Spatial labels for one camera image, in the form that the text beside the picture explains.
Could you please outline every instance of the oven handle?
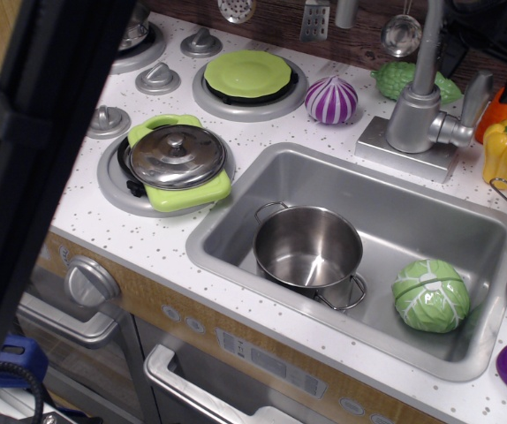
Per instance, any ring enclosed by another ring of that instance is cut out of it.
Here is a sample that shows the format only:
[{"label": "oven handle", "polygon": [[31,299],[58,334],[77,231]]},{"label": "oven handle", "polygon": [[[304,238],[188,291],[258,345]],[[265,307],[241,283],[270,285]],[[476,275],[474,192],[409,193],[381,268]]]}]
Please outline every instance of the oven handle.
[{"label": "oven handle", "polygon": [[144,371],[150,382],[165,390],[179,401],[191,406],[220,424],[301,424],[273,406],[263,406],[254,415],[246,415],[200,387],[188,382],[169,370],[175,357],[174,351],[157,344],[144,363]]},{"label": "oven handle", "polygon": [[104,347],[118,330],[118,323],[101,312],[87,322],[79,321],[27,292],[22,295],[18,315],[87,349]]}]

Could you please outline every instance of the orange carrot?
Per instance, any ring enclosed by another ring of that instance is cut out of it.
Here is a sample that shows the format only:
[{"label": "orange carrot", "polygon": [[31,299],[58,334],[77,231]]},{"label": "orange carrot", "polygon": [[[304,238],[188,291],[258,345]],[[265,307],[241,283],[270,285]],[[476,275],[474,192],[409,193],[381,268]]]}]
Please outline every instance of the orange carrot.
[{"label": "orange carrot", "polygon": [[507,119],[507,103],[500,102],[503,91],[504,87],[497,91],[495,97],[485,109],[485,112],[483,112],[483,116],[477,125],[477,129],[475,130],[475,139],[481,144],[483,144],[483,134],[490,125]]}]

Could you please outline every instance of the pot lid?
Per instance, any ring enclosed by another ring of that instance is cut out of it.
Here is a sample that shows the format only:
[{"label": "pot lid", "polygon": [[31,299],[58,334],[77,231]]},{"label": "pot lid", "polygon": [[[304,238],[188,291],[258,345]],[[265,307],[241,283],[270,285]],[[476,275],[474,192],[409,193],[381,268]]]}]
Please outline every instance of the pot lid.
[{"label": "pot lid", "polygon": [[224,167],[226,150],[208,130],[193,125],[165,125],[132,148],[130,165],[142,183],[182,190],[207,183]]},{"label": "pot lid", "polygon": [[214,90],[232,97],[272,95],[291,81],[291,67],[266,51],[239,50],[209,62],[204,79]]}]

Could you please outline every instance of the stove knob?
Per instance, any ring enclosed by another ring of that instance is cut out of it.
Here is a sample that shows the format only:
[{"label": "stove knob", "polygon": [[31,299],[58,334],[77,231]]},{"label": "stove knob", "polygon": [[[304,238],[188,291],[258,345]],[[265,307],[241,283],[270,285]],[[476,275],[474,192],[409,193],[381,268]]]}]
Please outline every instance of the stove knob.
[{"label": "stove knob", "polygon": [[117,282],[98,262],[74,256],[65,275],[65,293],[82,307],[98,307],[120,294]]},{"label": "stove knob", "polygon": [[181,52],[190,57],[211,57],[222,50],[222,43],[207,28],[186,37],[181,42]]},{"label": "stove knob", "polygon": [[146,69],[136,78],[136,88],[145,95],[166,95],[180,84],[178,74],[163,62]]},{"label": "stove knob", "polygon": [[95,110],[87,136],[91,139],[109,139],[125,132],[130,123],[130,117],[123,110],[99,106]]}]

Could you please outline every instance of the blue object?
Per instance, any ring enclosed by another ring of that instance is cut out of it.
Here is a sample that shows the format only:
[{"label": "blue object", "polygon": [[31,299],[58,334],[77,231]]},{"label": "blue object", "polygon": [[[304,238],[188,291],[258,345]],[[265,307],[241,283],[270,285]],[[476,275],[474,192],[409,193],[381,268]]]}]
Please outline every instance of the blue object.
[{"label": "blue object", "polygon": [[[48,370],[49,360],[35,340],[28,337],[8,335],[0,352],[0,362],[21,366],[42,382]],[[0,372],[0,388],[27,388],[30,384],[23,378]]]}]

